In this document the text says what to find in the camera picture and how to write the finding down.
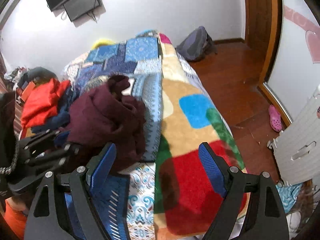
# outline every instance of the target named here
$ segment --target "pink slipper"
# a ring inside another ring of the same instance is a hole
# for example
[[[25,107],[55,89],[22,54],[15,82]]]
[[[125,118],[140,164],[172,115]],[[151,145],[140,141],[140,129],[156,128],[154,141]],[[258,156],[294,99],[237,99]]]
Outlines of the pink slipper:
[[[269,115],[271,128],[276,132],[280,132],[282,130],[281,115],[273,105],[269,106]]]

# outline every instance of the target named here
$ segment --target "blue clothing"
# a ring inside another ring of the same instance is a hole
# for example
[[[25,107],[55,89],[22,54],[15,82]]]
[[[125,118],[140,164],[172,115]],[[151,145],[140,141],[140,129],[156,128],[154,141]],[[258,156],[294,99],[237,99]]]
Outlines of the blue clothing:
[[[289,213],[290,209],[296,203],[301,186],[302,183],[290,187],[278,187],[276,185],[286,214]]]
[[[66,126],[70,123],[69,107],[79,97],[79,91],[71,89],[71,86],[66,89],[63,96],[58,102],[58,115],[49,117],[44,125],[38,125],[31,128],[33,133],[40,133],[42,131],[56,130],[59,127]]]

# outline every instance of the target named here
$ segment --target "gray backpack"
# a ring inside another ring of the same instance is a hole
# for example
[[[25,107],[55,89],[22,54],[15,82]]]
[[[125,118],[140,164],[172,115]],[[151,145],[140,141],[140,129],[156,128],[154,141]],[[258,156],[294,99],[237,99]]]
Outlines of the gray backpack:
[[[199,61],[212,51],[217,54],[215,45],[203,26],[190,33],[176,50],[188,61]]]

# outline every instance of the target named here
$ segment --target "maroon sweater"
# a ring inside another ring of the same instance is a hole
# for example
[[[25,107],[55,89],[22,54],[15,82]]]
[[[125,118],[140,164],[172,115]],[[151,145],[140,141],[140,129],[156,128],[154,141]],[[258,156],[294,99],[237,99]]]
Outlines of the maroon sweater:
[[[108,142],[114,143],[117,150],[112,171],[129,167],[144,154],[145,105],[121,94],[129,86],[128,77],[116,75],[71,105],[68,141],[85,146],[81,157],[78,155],[83,162],[97,155]]]

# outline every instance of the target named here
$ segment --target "metal screw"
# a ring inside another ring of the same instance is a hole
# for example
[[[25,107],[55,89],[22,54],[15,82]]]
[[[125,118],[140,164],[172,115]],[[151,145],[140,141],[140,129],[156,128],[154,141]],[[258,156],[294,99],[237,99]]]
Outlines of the metal screw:
[[[230,171],[233,172],[233,173],[237,173],[239,171],[239,169],[236,166],[231,166],[230,167]]]
[[[80,166],[77,168],[77,172],[81,173],[85,171],[85,167],[84,166]]]
[[[278,186],[279,188],[282,188],[282,187],[283,187],[283,184],[279,181],[279,182],[277,183],[277,186]]]
[[[52,171],[48,171],[48,172],[45,174],[45,176],[46,176],[47,178],[50,178],[50,177],[52,176],[52,174],[53,174]]]
[[[269,174],[269,172],[264,171],[264,172],[262,173],[262,176],[265,177],[265,178],[269,178],[269,177],[270,177],[270,174]]]

